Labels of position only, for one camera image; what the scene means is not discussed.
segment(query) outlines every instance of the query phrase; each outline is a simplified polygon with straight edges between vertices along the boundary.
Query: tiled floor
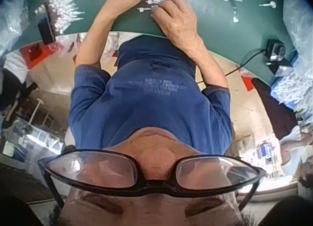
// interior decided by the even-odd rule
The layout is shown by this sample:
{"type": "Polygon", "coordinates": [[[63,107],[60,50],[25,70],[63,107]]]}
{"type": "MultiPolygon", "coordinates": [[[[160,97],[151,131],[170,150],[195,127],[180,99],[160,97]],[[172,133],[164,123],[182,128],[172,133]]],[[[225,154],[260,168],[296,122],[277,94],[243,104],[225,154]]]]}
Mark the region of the tiled floor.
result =
{"type": "MultiPolygon", "coordinates": [[[[74,62],[72,57],[75,52],[65,56],[57,53],[36,66],[30,72],[30,77],[39,85],[40,90],[33,92],[32,97],[40,97],[45,102],[45,108],[65,128],[70,107],[70,92],[74,85],[74,62]]],[[[236,65],[223,57],[215,55],[224,73],[236,68],[236,65]]],[[[116,71],[114,63],[116,58],[102,62],[102,68],[111,75],[116,71]]],[[[238,72],[227,77],[231,91],[231,119],[234,123],[237,140],[254,134],[256,142],[264,140],[272,133],[272,127],[266,115],[264,106],[257,91],[253,89],[247,92],[238,72]]],[[[197,70],[196,81],[202,81],[201,74],[197,70]]]]}

